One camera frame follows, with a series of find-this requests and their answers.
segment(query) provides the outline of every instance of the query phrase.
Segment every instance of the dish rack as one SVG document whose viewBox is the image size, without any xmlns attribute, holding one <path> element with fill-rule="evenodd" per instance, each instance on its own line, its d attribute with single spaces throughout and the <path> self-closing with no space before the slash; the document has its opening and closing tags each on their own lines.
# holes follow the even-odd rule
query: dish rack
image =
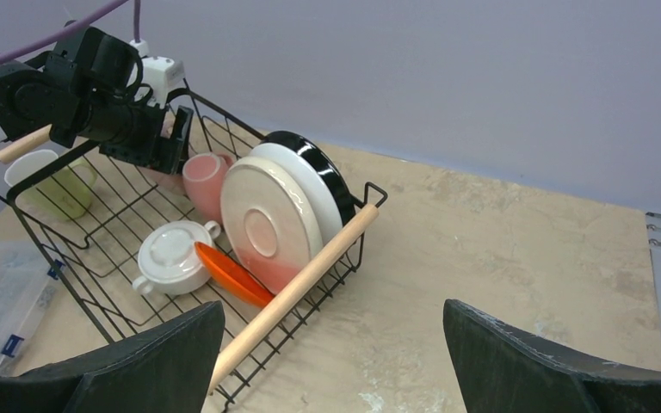
<svg viewBox="0 0 661 413">
<path fill-rule="evenodd" d="M 185 96 L 179 99 L 186 103 L 190 100 L 195 111 L 189 143 L 194 151 L 224 152 L 240 158 L 263 139 L 260 132 L 191 91 L 187 83 L 185 90 Z M 53 173 L 80 157 L 98 175 L 92 187 L 92 203 L 83 217 L 57 221 L 22 202 L 20 195 L 24 190 L 53 179 Z M 382 188 L 366 182 L 362 198 L 354 197 L 355 206 L 362 208 L 375 200 L 375 205 L 380 207 L 386 197 Z M 226 318 L 224 348 L 259 313 L 259 309 L 231 296 L 212 280 L 193 293 L 177 297 L 143 296 L 131 288 L 132 281 L 139 276 L 136 256 L 148 234 L 170 221 L 192 219 L 203 223 L 204 219 L 188 198 L 158 187 L 130 164 L 100 155 L 93 141 L 81 141 L 11 188 L 5 196 L 0 194 L 0 200 L 12 207 L 66 289 L 108 343 L 150 329 L 202 303 L 220 300 Z M 250 386 L 272 357 L 279 354 L 310 316 L 361 266 L 364 240 L 365 236 L 361 235 L 320 282 L 219 383 L 211 397 L 212 403 L 227 411 L 238 401 L 242 390 Z M 224 235 L 219 237 L 217 245 L 236 261 Z M 60 269 L 60 263 L 64 264 L 64 269 Z M 223 399 L 216 400 L 216 394 Z"/>
</svg>

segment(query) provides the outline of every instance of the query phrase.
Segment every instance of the clear plastic box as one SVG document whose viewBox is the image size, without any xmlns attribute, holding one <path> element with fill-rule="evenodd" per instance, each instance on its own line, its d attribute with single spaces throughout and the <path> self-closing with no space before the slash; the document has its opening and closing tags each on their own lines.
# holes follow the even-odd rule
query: clear plastic box
<svg viewBox="0 0 661 413">
<path fill-rule="evenodd" d="M 10 374 L 51 304 L 53 277 L 33 243 L 0 242 L 0 375 Z"/>
</svg>

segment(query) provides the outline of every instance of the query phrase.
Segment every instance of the table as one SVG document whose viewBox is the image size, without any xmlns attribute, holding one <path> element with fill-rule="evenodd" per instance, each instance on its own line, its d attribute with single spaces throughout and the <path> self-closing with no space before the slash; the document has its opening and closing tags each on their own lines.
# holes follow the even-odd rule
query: table
<svg viewBox="0 0 661 413">
<path fill-rule="evenodd" d="M 234 411 L 465 411 L 442 332 L 456 298 L 598 357 L 661 370 L 642 212 L 322 145 L 352 191 L 389 201 L 363 265 Z M 25 239 L 0 213 L 0 240 Z M 64 288 L 17 371 L 105 344 Z M 212 397 L 204 411 L 219 411 Z"/>
</svg>

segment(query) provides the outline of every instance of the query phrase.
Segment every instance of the orange plate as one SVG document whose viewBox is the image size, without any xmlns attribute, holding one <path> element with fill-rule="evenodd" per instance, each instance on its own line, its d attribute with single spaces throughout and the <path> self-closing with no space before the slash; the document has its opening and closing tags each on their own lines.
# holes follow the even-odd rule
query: orange plate
<svg viewBox="0 0 661 413">
<path fill-rule="evenodd" d="M 205 243 L 194 243 L 196 255 L 212 277 L 228 292 L 244 302 L 264 308 L 273 295 L 261 286 L 241 265 Z"/>
</svg>

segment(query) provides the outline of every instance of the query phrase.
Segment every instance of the green mug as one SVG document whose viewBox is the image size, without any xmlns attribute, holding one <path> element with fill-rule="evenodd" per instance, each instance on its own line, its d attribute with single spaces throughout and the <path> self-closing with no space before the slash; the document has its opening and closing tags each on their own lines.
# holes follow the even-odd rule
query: green mug
<svg viewBox="0 0 661 413">
<path fill-rule="evenodd" d="M 57 152 L 48 149 L 30 152 L 16 159 L 3 176 L 13 187 L 57 160 Z M 88 171 L 87 179 L 81 179 L 75 170 Z M 92 186 L 97 181 L 97 171 L 82 157 L 53 173 L 42 182 L 24 191 L 21 196 L 30 204 L 61 220 L 77 219 L 87 212 L 92 203 Z"/>
</svg>

